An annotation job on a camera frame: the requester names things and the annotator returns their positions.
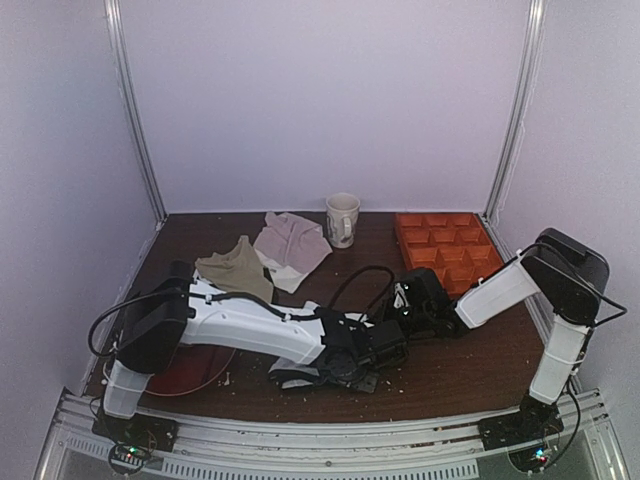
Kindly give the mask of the white black boxer briefs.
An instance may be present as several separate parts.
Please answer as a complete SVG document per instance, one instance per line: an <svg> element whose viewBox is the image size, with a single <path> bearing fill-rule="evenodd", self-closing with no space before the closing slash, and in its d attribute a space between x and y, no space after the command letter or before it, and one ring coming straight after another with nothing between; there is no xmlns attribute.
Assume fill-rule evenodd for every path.
<svg viewBox="0 0 640 480"><path fill-rule="evenodd" d="M371 327L371 324L367 323L367 314L355 312L344 313L332 308L320 306L314 308L314 313L317 314L321 320L324 334L328 327L337 324L340 320L364 323L367 327ZM276 382L283 390L332 385L326 383L321 378L321 374L319 373L319 356L310 364L299 364L291 360L278 358L270 367L268 375L269 378Z"/></svg>

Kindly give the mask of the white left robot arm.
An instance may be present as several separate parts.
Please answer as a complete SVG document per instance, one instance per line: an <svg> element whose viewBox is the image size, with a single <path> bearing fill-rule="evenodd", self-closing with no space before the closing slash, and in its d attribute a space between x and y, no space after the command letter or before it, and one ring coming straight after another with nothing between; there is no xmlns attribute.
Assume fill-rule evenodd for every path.
<svg viewBox="0 0 640 480"><path fill-rule="evenodd" d="M335 385L375 391L380 369L404 360L408 342L397 321L371 322L313 302L273 305L247 292L225 292L188 264L172 263L154 290L106 312L122 312L107 356L102 410L133 418L152 377L165 372L181 346L213 345L275 357L270 370L284 389Z"/></svg>

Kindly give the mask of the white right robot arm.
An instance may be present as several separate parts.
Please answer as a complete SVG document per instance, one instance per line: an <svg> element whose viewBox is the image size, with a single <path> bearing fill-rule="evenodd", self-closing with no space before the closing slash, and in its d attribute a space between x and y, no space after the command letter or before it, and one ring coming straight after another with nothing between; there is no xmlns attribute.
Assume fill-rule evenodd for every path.
<svg viewBox="0 0 640 480"><path fill-rule="evenodd" d="M416 268L396 281L383 317L405 336L430 331L439 338L462 336L524 300L542 295L554 324L528 395L552 405L578 368L605 300L610 266L604 256L563 232L547 228L486 279L459 298L445 291L434 270Z"/></svg>

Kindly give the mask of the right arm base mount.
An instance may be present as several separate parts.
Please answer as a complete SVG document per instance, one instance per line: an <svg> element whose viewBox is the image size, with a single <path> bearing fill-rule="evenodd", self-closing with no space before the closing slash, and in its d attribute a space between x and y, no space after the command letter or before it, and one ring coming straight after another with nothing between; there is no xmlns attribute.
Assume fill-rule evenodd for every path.
<svg viewBox="0 0 640 480"><path fill-rule="evenodd" d="M545 404L526 395L517 411L481 419L478 430L483 448L489 451L562 433L564 424L556 403Z"/></svg>

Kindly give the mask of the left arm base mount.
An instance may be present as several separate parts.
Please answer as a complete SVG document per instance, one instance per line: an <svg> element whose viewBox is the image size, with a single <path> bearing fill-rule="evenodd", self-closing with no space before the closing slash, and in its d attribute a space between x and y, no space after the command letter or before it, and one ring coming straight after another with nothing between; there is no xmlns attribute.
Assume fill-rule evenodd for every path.
<svg viewBox="0 0 640 480"><path fill-rule="evenodd" d="M178 434L176 421L143 414L135 414L131 419L108 416L98 397L91 400L89 408L94 416L93 434L127 445L173 451Z"/></svg>

